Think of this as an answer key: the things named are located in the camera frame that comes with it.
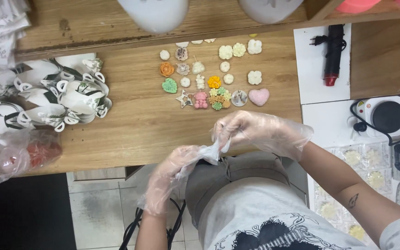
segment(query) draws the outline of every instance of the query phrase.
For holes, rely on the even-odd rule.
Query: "graphic print on shirt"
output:
[[[283,213],[262,223],[251,230],[237,230],[219,240],[216,250],[347,250],[330,244],[308,231],[302,225],[305,220],[319,224],[315,219],[299,213]]]

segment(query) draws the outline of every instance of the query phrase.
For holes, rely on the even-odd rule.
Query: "gray shorts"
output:
[[[247,177],[262,177],[289,185],[280,159],[273,153],[256,151],[225,157],[218,166],[200,162],[186,184],[186,206],[197,228],[200,216],[211,198],[227,184]]]

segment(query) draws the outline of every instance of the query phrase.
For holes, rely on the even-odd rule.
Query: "clear plastic glove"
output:
[[[144,194],[145,201],[141,201],[144,204],[140,205],[139,201],[139,206],[152,215],[167,213],[166,202],[171,191],[192,172],[201,157],[199,151],[203,148],[197,145],[180,146],[172,151],[151,173]]]
[[[218,141],[220,148],[231,139],[231,147],[253,144],[262,151],[299,161],[313,133],[310,126],[274,115],[236,111],[216,122],[212,140]]]

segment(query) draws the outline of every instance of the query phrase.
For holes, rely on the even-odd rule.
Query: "hand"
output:
[[[183,174],[190,171],[199,160],[200,147],[197,145],[180,146],[162,161],[151,173],[146,191],[144,210],[151,215],[165,214],[166,202]]]
[[[216,122],[212,140],[219,140],[220,148],[231,139],[231,147],[253,144],[262,151],[299,161],[313,133],[310,126],[274,115],[236,111]]]

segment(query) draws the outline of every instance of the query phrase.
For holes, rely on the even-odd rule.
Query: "forearm tattoo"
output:
[[[348,208],[353,208],[356,206],[356,201],[357,201],[358,197],[359,197],[359,194],[356,194],[355,196],[350,198],[350,201],[348,202]]]

